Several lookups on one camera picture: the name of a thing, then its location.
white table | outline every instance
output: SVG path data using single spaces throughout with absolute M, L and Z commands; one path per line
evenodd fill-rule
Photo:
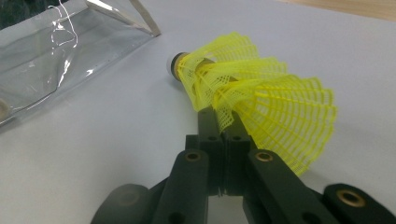
M 114 188 L 166 178 L 196 112 L 169 55 L 248 35 L 302 77 L 334 89 L 335 132 L 302 176 L 344 182 L 396 214 L 396 23 L 272 0 L 142 3 L 163 34 L 23 122 L 0 130 L 0 223 L 90 223 Z M 210 198 L 209 223 L 247 223 L 241 198 Z

nylon shuttlecock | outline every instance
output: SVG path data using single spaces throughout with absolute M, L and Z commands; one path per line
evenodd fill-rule
M 297 175 L 323 151 L 336 107 L 332 91 L 315 78 L 289 74 L 276 58 L 260 58 L 256 46 L 238 33 L 220 36 L 169 64 L 193 108 L 213 106 L 219 131 L 236 112 L 258 148 L 276 152 Z

